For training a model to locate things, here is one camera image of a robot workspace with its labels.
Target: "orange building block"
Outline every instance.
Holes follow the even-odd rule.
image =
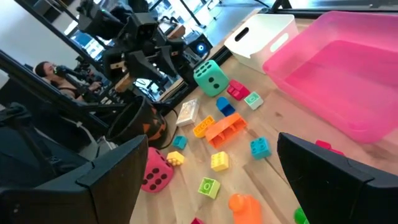
[[[206,131],[206,140],[214,148],[218,148],[246,127],[246,125],[247,123],[241,115],[234,113],[208,128]]]
[[[261,224],[261,205],[252,195],[233,194],[229,198],[234,224]]]
[[[213,119],[213,117],[211,115],[207,116],[203,121],[201,121],[200,124],[198,124],[193,129],[193,134],[195,135],[196,138],[205,137],[206,130],[214,123],[216,123],[216,121]]]

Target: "yellow building block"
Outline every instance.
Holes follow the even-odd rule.
[[[184,156],[177,151],[169,152],[166,159],[173,166],[179,166],[184,163]]]
[[[229,157],[225,152],[211,155],[211,168],[214,171],[221,171],[229,168]]]
[[[206,129],[215,123],[216,121],[209,115],[193,129],[193,134],[196,138],[203,138],[205,137]]]

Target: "building block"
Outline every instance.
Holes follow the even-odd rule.
[[[304,224],[306,220],[307,218],[301,207],[299,207],[298,209],[296,209],[296,211],[294,211],[294,222],[296,224]]]
[[[252,110],[257,109],[260,105],[263,104],[263,100],[261,97],[256,93],[252,92],[249,96],[247,96],[244,101],[250,106]]]
[[[241,115],[234,113],[208,128],[206,131],[206,140],[217,149],[234,135],[238,134],[246,125],[247,123]]]
[[[250,91],[240,82],[236,80],[230,80],[229,86],[226,89],[235,100],[242,100],[250,94]]]
[[[225,152],[211,155],[211,168],[218,172],[229,168],[229,157]]]
[[[208,96],[220,94],[229,83],[229,78],[214,60],[199,65],[193,73],[193,79]]]
[[[334,152],[334,153],[336,153],[336,154],[339,154],[339,155],[342,155],[342,156],[346,156],[346,155],[344,155],[344,153],[340,152],[339,150],[333,149],[333,148],[331,147],[331,144],[328,143],[328,142],[321,141],[321,140],[317,140],[317,141],[315,142],[315,144],[316,144],[317,146],[320,146],[320,147],[322,147],[322,148],[324,148],[324,149],[327,149],[327,150],[329,150],[329,151],[331,151],[331,152]]]
[[[195,218],[191,224],[205,224],[202,220],[200,220],[199,218]]]
[[[179,166],[184,163],[184,156],[177,151],[169,152],[166,159],[173,166]]]
[[[203,138],[205,137],[207,128],[215,123],[216,121],[213,119],[211,115],[209,115],[193,129],[193,134],[195,135],[196,138]]]
[[[187,145],[187,138],[184,136],[176,136],[173,140],[173,146],[179,149],[184,149]]]
[[[228,201],[234,224],[261,224],[261,205],[252,195],[233,194]]]
[[[262,159],[271,155],[268,140],[265,137],[250,142],[251,154],[255,159]]]
[[[221,184],[217,180],[204,177],[199,186],[198,192],[215,199]]]
[[[217,99],[216,106],[224,116],[235,113],[235,108],[233,108],[228,99],[223,96]]]
[[[180,114],[178,115],[175,124],[182,127],[188,124],[193,124],[198,116],[199,101],[198,99],[190,100],[182,104]]]
[[[162,153],[154,147],[148,148],[147,165],[141,189],[156,193],[161,191],[172,180],[173,167],[165,160]]]

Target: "pink building block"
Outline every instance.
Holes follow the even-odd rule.
[[[329,150],[329,151],[331,151],[331,152],[334,152],[334,153],[340,154],[340,155],[342,155],[342,156],[345,156],[344,153],[340,152],[339,150],[332,149],[332,148],[331,148],[331,144],[328,143],[328,142],[324,142],[324,141],[321,141],[321,140],[317,140],[317,141],[315,142],[315,144],[316,144],[317,146],[320,146],[320,147],[322,147],[322,148],[324,148],[324,149],[327,149],[327,150]]]
[[[236,100],[242,100],[250,94],[250,91],[240,82],[230,80],[226,90]]]
[[[173,174],[173,167],[166,161],[162,153],[154,147],[149,147],[141,189],[146,192],[159,192],[170,182]]]
[[[195,218],[192,222],[191,222],[191,224],[205,224],[203,221],[201,221],[200,219],[198,219],[198,218]]]

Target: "woman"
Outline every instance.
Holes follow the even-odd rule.
[[[54,74],[54,68],[56,67],[55,64],[50,62],[40,62],[36,67],[33,69],[36,75],[42,77],[46,82],[49,82],[51,85],[57,87],[62,93],[71,96],[72,98],[78,101],[85,101],[83,97],[79,94],[77,89],[68,82],[65,78],[59,77]],[[88,89],[90,91],[95,91],[101,88],[100,82],[93,82]]]

